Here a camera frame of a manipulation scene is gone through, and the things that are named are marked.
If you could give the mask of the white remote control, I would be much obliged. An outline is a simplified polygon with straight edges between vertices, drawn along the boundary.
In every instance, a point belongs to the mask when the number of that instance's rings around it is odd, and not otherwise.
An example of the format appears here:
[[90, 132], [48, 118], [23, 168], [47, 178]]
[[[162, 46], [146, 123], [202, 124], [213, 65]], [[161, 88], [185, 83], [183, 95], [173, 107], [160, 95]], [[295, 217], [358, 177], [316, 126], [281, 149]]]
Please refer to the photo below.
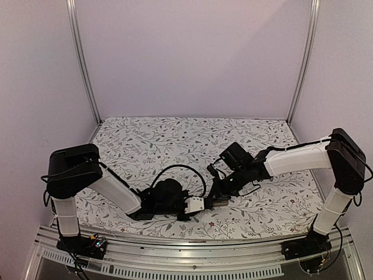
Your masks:
[[212, 201], [212, 208], [218, 208], [218, 207], [226, 207], [229, 205], [229, 200], [227, 199], [215, 199]]

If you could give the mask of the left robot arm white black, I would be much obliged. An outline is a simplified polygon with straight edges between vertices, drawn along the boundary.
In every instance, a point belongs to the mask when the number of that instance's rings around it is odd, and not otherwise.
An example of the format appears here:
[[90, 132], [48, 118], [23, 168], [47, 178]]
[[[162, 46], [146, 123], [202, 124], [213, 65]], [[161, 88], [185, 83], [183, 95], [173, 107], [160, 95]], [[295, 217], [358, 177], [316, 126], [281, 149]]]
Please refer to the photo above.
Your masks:
[[191, 198], [177, 181], [166, 179], [157, 187], [136, 191], [100, 160], [99, 149], [92, 143], [54, 151], [42, 180], [54, 204], [63, 241], [74, 253], [87, 247], [80, 235], [75, 200], [87, 188], [135, 221], [148, 221], [156, 215], [176, 215], [183, 221], [191, 214]]

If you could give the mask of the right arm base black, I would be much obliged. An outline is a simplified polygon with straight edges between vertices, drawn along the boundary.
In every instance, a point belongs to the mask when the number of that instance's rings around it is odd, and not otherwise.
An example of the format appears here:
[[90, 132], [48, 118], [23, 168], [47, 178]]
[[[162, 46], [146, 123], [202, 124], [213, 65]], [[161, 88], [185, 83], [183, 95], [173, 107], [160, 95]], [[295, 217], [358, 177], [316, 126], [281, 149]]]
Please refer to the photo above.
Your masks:
[[286, 260], [293, 260], [323, 253], [331, 248], [329, 235], [322, 235], [312, 229], [305, 237], [282, 242], [281, 253]]

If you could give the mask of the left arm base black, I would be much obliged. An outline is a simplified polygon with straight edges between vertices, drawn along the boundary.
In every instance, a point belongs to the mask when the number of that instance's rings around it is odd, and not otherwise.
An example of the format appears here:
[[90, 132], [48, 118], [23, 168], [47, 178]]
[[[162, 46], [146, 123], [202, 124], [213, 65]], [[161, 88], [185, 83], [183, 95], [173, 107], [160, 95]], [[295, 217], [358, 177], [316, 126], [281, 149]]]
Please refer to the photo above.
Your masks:
[[102, 260], [105, 256], [107, 248], [107, 238], [99, 236], [97, 233], [84, 237], [80, 233], [76, 236], [63, 236], [59, 232], [57, 249], [66, 251], [67, 253], [76, 256], [83, 256]]

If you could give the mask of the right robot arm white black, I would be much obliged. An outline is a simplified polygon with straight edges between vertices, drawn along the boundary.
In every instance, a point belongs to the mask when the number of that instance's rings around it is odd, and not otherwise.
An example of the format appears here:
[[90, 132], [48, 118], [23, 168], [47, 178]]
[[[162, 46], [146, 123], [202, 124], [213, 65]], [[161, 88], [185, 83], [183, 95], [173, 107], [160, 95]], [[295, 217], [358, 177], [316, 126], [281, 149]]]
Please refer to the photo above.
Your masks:
[[232, 173], [220, 178], [214, 164], [207, 167], [214, 177], [213, 185], [223, 195], [238, 197], [253, 181], [269, 180], [285, 173], [312, 169], [332, 169], [335, 184], [322, 209], [313, 221], [308, 237], [301, 242], [306, 254], [314, 254], [324, 244], [337, 220], [347, 211], [351, 201], [361, 194], [368, 178], [364, 152], [342, 128], [316, 141], [277, 148], [270, 146], [252, 156], [240, 144], [232, 143], [219, 156]]

